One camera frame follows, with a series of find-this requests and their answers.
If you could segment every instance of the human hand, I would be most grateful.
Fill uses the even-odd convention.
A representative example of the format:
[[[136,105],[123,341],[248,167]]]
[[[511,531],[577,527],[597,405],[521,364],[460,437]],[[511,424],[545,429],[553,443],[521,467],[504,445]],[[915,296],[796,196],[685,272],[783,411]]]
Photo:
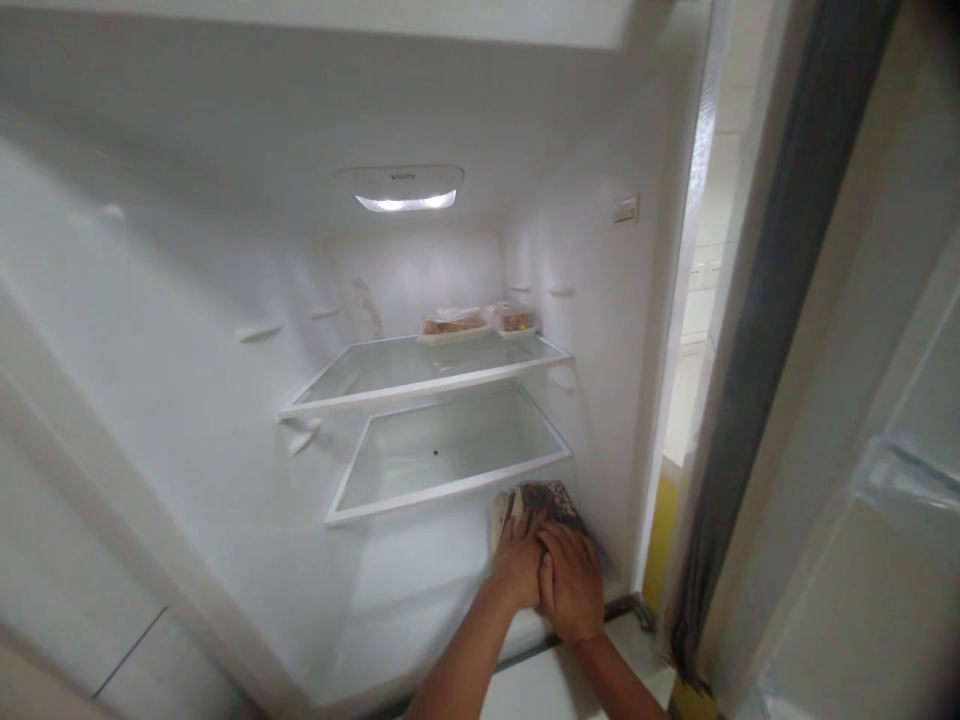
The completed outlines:
[[[540,602],[537,570],[543,557],[543,547],[537,542],[537,533],[547,517],[543,511],[531,522],[532,511],[527,508],[520,520],[508,518],[503,524],[500,544],[493,555],[488,582],[507,598],[514,610],[533,607]]]
[[[537,534],[547,546],[540,565],[540,606],[571,648],[603,634],[603,575],[589,538],[547,523]]]

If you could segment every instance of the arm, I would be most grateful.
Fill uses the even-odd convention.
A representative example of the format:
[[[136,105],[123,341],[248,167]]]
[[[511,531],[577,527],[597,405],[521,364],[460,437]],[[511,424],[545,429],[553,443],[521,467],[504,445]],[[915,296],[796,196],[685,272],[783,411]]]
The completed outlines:
[[[547,546],[540,567],[541,607],[573,651],[611,720],[666,718],[650,691],[603,629],[600,557],[588,538],[548,523],[538,537]]]
[[[543,549],[537,531],[541,520],[531,524],[528,509],[516,527],[512,519],[504,524],[490,577],[417,691],[407,720],[480,717],[513,616],[540,601],[537,568]]]

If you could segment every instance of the shelf frame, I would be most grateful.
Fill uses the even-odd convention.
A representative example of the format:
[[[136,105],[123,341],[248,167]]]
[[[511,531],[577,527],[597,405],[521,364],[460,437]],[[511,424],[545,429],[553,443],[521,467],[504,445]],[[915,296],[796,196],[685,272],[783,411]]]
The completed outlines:
[[[360,440],[357,442],[357,446],[353,451],[353,456],[350,458],[350,463],[347,465],[346,470],[344,470],[343,477],[340,478],[340,484],[337,487],[336,494],[333,496],[333,502],[330,503],[330,509],[328,510],[326,518],[323,521],[324,524],[327,527],[336,527],[338,525],[345,525],[363,518],[376,517],[378,515],[384,515],[397,510],[403,510],[404,508],[424,505],[426,503],[436,502],[437,500],[442,500],[444,498],[453,497],[456,495],[464,495],[474,490],[487,487],[488,485],[494,485],[511,478],[521,477],[523,475],[536,472],[537,470],[548,468],[551,465],[556,465],[564,460],[573,458],[573,451],[564,441],[563,437],[561,437],[557,429],[553,426],[553,423],[547,419],[547,416],[544,414],[543,410],[541,410],[536,402],[534,402],[533,398],[530,397],[530,394],[520,385],[517,385],[516,389],[523,399],[530,404],[530,407],[532,407],[534,412],[536,412],[537,416],[540,418],[540,421],[544,424],[544,426],[546,426],[547,430],[550,431],[550,435],[554,440],[556,440],[557,444],[561,448],[559,451],[550,453],[549,455],[542,455],[541,457],[534,458],[532,460],[525,460],[524,462],[516,463],[514,465],[508,465],[507,467],[490,470],[489,472],[461,478],[459,480],[455,480],[454,482],[444,483],[443,485],[437,485],[425,490],[418,490],[417,492],[407,493],[406,495],[400,495],[395,498],[379,500],[377,502],[368,503],[366,505],[361,505],[360,507],[351,508],[349,510],[338,511],[337,506],[340,505],[340,501],[343,498],[343,493],[347,489],[347,483],[350,481],[350,475],[353,473],[353,467],[356,464],[357,459],[360,457],[360,452],[363,450],[363,445],[367,439],[367,434],[370,432],[370,426],[373,421],[377,418],[407,413],[410,412],[410,410],[394,410],[392,412],[371,415],[367,418],[367,422],[363,426],[363,432],[360,434]],[[433,403],[431,405],[425,405],[415,409],[419,410],[422,409],[422,407],[444,405],[447,402],[453,401]]]
[[[489,370],[475,370],[474,372],[463,373],[462,375],[453,375],[446,378],[437,378],[436,380],[424,380],[421,382],[409,383],[407,385],[394,385],[393,387],[383,388],[381,390],[368,390],[366,392],[354,393],[352,395],[342,395],[325,400],[314,400],[312,402],[295,404],[297,398],[302,397],[314,383],[316,383],[324,373],[326,373],[343,355],[352,347],[358,345],[372,345],[382,342],[393,342],[395,340],[415,339],[416,335],[407,335],[400,338],[389,338],[386,340],[371,340],[369,342],[354,343],[348,345],[331,360],[326,367],[319,373],[311,377],[308,381],[300,385],[295,392],[291,393],[287,401],[277,412],[277,421],[290,420],[292,418],[310,418],[316,417],[319,413],[333,412],[337,410],[347,410],[378,403],[406,400],[409,398],[422,397],[424,395],[434,395],[436,393],[459,390],[461,388],[474,387],[476,385],[485,385],[487,383],[498,382],[500,380],[509,380],[519,377],[529,372],[547,370],[558,365],[566,365],[573,362],[573,355],[550,342],[542,335],[536,338],[551,350],[557,353],[556,357],[541,358],[539,360],[528,360],[527,362],[516,363],[513,365],[503,365],[501,367],[490,368]]]

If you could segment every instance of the forearm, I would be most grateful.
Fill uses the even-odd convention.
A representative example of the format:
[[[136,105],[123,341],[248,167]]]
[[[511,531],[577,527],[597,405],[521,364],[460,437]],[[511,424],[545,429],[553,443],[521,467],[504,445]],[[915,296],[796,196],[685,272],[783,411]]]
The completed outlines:
[[[478,718],[497,658],[516,614],[507,593],[487,580],[407,711],[408,720]]]
[[[610,720],[667,717],[606,633],[580,643],[573,654]]]

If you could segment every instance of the food container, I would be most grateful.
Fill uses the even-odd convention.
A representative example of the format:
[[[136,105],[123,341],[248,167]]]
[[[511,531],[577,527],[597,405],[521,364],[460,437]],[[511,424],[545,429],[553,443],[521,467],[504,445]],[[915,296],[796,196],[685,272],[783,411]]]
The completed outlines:
[[[427,345],[444,345],[470,340],[490,332],[480,308],[438,308],[423,320],[419,340]]]
[[[519,338],[537,332],[537,311],[529,305],[499,302],[493,306],[493,326],[500,337]]]

